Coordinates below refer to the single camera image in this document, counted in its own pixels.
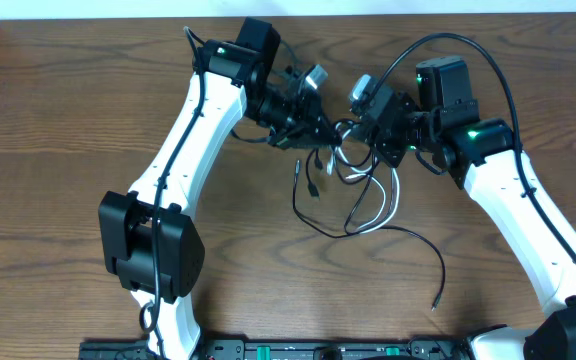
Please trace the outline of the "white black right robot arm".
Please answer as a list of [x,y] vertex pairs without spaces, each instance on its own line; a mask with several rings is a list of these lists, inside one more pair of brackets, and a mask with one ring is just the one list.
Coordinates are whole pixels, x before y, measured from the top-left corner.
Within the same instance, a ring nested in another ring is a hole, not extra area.
[[544,322],[534,330],[497,326],[453,345],[454,359],[576,359],[576,231],[538,180],[529,157],[514,151],[499,118],[483,120],[466,63],[458,56],[416,66],[420,99],[365,75],[350,98],[362,140],[390,167],[406,152],[432,155],[497,226],[535,290]]

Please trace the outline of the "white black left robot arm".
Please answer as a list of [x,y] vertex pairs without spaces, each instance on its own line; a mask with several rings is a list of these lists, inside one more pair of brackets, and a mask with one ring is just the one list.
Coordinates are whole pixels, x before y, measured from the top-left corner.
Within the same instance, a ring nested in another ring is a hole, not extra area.
[[281,44],[276,29],[246,18],[233,41],[184,30],[192,76],[182,109],[157,155],[126,193],[107,192],[98,208],[104,263],[140,306],[139,326],[156,359],[189,359],[201,338],[191,292],[205,259],[194,225],[205,181],[226,138],[249,118],[279,149],[341,143],[319,93],[321,65],[269,82]]

